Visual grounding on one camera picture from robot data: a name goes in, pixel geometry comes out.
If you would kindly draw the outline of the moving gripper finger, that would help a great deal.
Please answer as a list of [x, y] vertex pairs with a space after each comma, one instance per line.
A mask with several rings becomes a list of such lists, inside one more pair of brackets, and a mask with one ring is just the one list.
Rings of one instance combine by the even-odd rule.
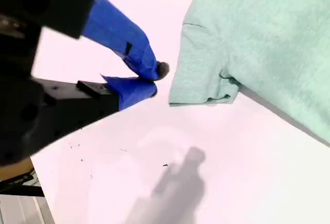
[[154, 82], [110, 77], [66, 83], [1, 77], [1, 166], [17, 163], [104, 117], [157, 94]]

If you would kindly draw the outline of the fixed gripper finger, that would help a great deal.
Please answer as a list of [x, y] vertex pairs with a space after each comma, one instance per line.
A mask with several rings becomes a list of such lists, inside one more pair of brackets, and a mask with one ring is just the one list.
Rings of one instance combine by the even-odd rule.
[[143, 79], [160, 80], [169, 72], [169, 65], [156, 59], [144, 31], [109, 0], [1, 0], [5, 67], [30, 73], [43, 27], [112, 50]]

